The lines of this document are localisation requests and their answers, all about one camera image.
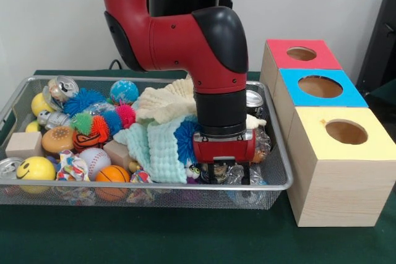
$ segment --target wooden block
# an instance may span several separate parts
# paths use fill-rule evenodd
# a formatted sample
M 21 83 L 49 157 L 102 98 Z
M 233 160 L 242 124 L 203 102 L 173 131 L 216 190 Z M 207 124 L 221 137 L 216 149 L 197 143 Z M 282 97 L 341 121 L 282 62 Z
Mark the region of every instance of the wooden block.
M 273 96 L 279 69 L 342 69 L 322 40 L 267 40 L 260 82 Z
M 323 69 L 280 69 L 273 103 L 285 139 L 295 106 L 367 107 L 344 71 Z
M 129 162 L 132 162 L 132 158 L 129 156 L 128 147 L 121 145 L 115 140 L 110 141 L 103 147 L 104 151 L 109 155 L 111 164 L 122 166 L 128 170 Z
M 396 180 L 396 145 L 368 108 L 296 107 L 288 137 L 298 226 L 374 226 Z
M 27 159 L 34 156 L 44 156 L 41 147 L 41 132 L 13 133 L 6 148 L 7 157 Z

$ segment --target white baseball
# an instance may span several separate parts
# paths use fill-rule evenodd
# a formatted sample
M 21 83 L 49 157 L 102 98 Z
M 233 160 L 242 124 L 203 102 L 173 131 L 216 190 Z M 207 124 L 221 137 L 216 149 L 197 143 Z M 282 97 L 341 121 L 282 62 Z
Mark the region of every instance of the white baseball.
M 100 170 L 111 165 L 109 155 L 101 148 L 88 148 L 81 152 L 80 158 L 88 166 L 88 177 L 90 181 L 95 180 Z

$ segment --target cable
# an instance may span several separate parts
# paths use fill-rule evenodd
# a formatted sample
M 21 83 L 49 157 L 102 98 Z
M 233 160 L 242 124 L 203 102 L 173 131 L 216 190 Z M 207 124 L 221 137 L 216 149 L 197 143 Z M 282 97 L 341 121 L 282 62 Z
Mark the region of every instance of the cable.
M 113 69 L 113 66 L 114 66 L 114 64 L 116 64 L 116 63 L 118 64 L 118 67 L 119 67 L 120 69 L 123 69 L 123 67 L 122 67 L 121 63 L 118 61 L 118 59 L 114 59 L 113 62 L 110 63 L 109 70 Z

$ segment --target wire mesh basket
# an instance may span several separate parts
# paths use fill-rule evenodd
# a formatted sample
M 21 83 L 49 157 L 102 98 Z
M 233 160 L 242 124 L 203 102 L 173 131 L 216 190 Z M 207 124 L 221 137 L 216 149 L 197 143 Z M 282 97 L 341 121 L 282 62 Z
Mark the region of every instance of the wire mesh basket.
M 0 145 L 0 160 L 6 158 L 6 147 L 14 132 L 23 132 L 35 119 L 30 110 L 33 97 L 40 93 L 51 76 L 33 76 L 16 89 L 0 113 L 5 125 Z M 108 94 L 112 84 L 124 78 L 73 77 L 80 88 L 95 89 Z M 145 88 L 163 88 L 173 80 L 129 79 L 139 92 Z M 245 208 L 268 210 L 280 192 L 293 182 L 290 163 L 280 132 L 277 116 L 266 86 L 248 82 L 247 88 L 264 99 L 262 117 L 265 130 L 272 140 L 272 150 L 256 165 L 267 185 L 209 185 L 209 184 L 132 184 L 118 182 L 27 181 L 0 179 L 0 204 L 23 205 L 95 205 L 110 207 L 183 207 L 183 208 Z M 104 200 L 100 193 L 113 195 L 116 201 Z

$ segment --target blue globe ball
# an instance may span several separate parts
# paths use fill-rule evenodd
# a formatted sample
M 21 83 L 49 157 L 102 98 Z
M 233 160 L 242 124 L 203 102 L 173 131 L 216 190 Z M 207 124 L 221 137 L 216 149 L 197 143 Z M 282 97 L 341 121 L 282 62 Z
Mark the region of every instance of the blue globe ball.
M 110 88 L 110 98 L 114 104 L 133 104 L 139 97 L 139 91 L 129 80 L 119 80 Z

